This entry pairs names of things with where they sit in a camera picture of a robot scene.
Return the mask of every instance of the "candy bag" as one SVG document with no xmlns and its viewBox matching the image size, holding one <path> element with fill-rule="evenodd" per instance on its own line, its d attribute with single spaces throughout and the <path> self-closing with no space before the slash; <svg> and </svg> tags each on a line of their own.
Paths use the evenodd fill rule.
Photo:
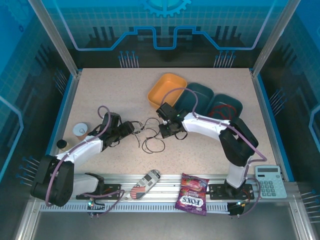
<svg viewBox="0 0 320 240">
<path fill-rule="evenodd" d="M 174 207 L 188 213 L 206 216 L 208 182 L 209 179 L 182 173 L 180 193 Z"/>
</svg>

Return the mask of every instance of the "calculator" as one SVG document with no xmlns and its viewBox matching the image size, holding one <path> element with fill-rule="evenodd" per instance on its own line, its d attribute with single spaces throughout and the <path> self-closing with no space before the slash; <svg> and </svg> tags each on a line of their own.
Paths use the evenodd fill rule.
<svg viewBox="0 0 320 240">
<path fill-rule="evenodd" d="M 285 199 L 287 197 L 280 167 L 275 165 L 256 166 L 255 177 L 260 182 L 263 199 Z"/>
</svg>

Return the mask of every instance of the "plastic bowl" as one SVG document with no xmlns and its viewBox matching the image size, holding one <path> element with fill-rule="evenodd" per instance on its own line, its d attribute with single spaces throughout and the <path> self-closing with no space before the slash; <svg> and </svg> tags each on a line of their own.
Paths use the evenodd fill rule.
<svg viewBox="0 0 320 240">
<path fill-rule="evenodd" d="M 213 119 L 232 120 L 240 116 L 242 103 L 226 94 L 217 94 L 210 102 L 206 115 Z"/>
<path fill-rule="evenodd" d="M 189 83 L 186 88 L 194 91 L 198 97 L 198 105 L 195 108 L 195 112 L 200 115 L 206 115 L 207 107 L 215 95 L 214 91 L 196 82 Z M 188 112 L 192 112 L 195 103 L 196 98 L 192 92 L 185 90 L 174 105 L 174 109 L 178 111 L 184 109 Z"/>
<path fill-rule="evenodd" d="M 176 88 L 185 88 L 186 86 L 187 81 L 184 78 L 172 73 L 166 73 L 156 82 L 148 93 L 148 101 L 152 107 L 158 109 L 167 92 Z M 164 102 L 173 107 L 182 93 L 183 90 L 173 91 L 165 98 Z"/>
</svg>

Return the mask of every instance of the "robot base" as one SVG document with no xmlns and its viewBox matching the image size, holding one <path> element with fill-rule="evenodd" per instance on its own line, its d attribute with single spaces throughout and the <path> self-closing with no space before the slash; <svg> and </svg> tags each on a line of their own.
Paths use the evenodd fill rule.
<svg viewBox="0 0 320 240">
<path fill-rule="evenodd" d="M 103 195 L 105 194 L 110 194 L 110 193 L 113 193 L 115 191 L 118 191 L 121 189 L 121 184 L 104 184 L 104 192 L 103 192 Z M 75 197 L 77 200 L 89 200 L 90 197 L 88 196 L 84 196 L 84 195 L 77 195 Z M 100 198 L 97 198 L 97 200 L 118 200 L 120 198 L 120 193 L 118 194 L 114 194 L 114 195 L 111 195 L 111 196 L 106 196 L 106 197 L 100 197 Z"/>
<path fill-rule="evenodd" d="M 251 184 L 244 184 L 240 193 L 234 198 L 226 193 L 224 184 L 209 184 L 210 200 L 245 200 L 248 196 L 244 191 L 249 195 L 250 200 L 255 199 Z"/>
</svg>

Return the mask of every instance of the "speckled countertop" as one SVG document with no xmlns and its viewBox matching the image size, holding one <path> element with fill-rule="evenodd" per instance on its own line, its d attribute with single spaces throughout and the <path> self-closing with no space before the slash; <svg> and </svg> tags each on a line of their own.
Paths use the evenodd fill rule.
<svg viewBox="0 0 320 240">
<path fill-rule="evenodd" d="M 101 123 L 97 108 L 106 105 L 111 112 L 120 114 L 122 121 L 144 122 L 157 117 L 156 110 L 148 102 L 147 95 L 158 79 L 165 73 L 173 73 L 211 88 L 214 94 L 224 93 L 243 104 L 241 118 L 259 141 L 258 149 L 268 158 L 266 164 L 275 164 L 273 151 L 258 104 L 256 92 L 247 68 L 85 68 L 77 87 L 64 139 L 71 146 L 79 140 L 73 135 L 73 126 L 79 122 L 89 129 Z M 143 132 L 144 140 L 152 136 Z M 107 148 L 93 156 L 78 173 L 96 174 L 145 174 L 158 169 L 162 174 L 227 174 L 229 161 L 221 144 L 207 136 L 189 133 L 179 141 L 175 137 L 164 140 L 165 151 L 147 154 L 138 148 L 135 136 L 124 138 L 120 145 Z M 150 140 L 148 146 L 154 151 L 162 149 L 162 143 Z"/>
</svg>

